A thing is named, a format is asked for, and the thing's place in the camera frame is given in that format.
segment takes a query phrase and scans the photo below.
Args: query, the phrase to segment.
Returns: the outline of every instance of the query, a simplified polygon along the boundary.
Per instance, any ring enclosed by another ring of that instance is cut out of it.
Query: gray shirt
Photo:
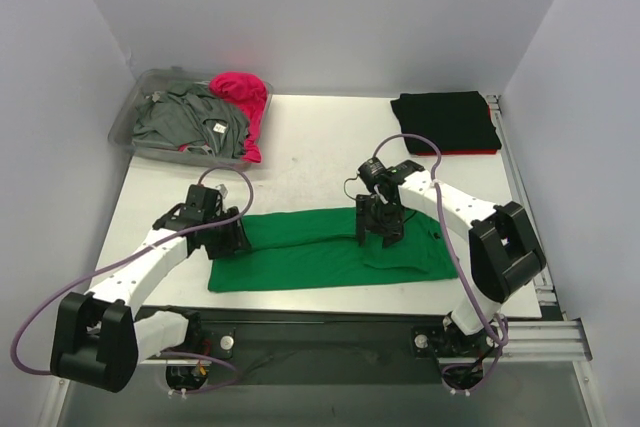
[[[208,145],[216,157],[238,159],[245,153],[249,119],[235,105],[213,95],[208,86],[176,81],[136,107],[133,144],[178,150]]]

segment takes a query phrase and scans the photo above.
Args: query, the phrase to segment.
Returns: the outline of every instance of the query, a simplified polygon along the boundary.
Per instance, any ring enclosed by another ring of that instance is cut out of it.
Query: green towel
[[[424,214],[405,224],[404,239],[355,238],[355,209],[321,209],[244,217],[253,249],[214,262],[209,290],[238,292],[396,284],[453,279],[456,270],[440,224]]]

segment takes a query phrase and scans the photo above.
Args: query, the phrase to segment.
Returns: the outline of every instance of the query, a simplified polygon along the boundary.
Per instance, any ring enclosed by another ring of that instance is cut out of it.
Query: white table
[[[381,140],[400,132],[390,100],[274,96],[260,142],[264,162],[247,171],[255,188],[250,213],[352,206],[353,201],[342,191],[345,178],[354,176]],[[401,139],[387,144],[380,157],[388,166],[409,158]],[[413,160],[426,167],[433,163],[430,158]],[[197,181],[202,170],[134,157],[98,266],[134,251],[151,224],[170,207],[184,201],[187,188]],[[500,155],[445,157],[438,178],[481,199],[506,203],[512,198]],[[225,205],[242,208],[247,198],[244,182],[232,172],[221,172],[212,174],[207,184],[214,186],[221,182],[229,190]],[[348,188],[351,195],[364,193],[359,182],[349,183]],[[457,254],[468,272],[468,246],[453,235]],[[464,295],[457,279],[217,294],[207,290],[210,272],[211,262],[204,250],[194,252],[160,283],[146,305],[444,315]],[[540,317],[533,284],[514,295],[503,312],[509,317]]]

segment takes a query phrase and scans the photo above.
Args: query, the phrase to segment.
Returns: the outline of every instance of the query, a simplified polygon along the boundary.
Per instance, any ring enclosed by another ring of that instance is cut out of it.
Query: red cloth
[[[267,105],[267,87],[253,74],[227,72],[216,76],[209,83],[209,90],[238,107],[249,118],[249,136],[244,141],[246,153],[242,159],[260,163],[262,155],[256,141],[260,137],[262,114]]]

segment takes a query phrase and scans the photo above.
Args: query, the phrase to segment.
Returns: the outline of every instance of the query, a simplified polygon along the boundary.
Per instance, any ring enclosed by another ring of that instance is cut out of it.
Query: gray wall
[[[612,426],[638,425],[640,4],[555,0],[502,99],[562,306]]]
[[[93,269],[126,159],[107,131],[133,83],[92,0],[0,0],[0,424],[34,425],[49,381],[9,362],[22,320]],[[47,368],[54,312],[22,357]]]
[[[95,0],[136,74],[246,69],[279,92],[502,92],[553,0]]]

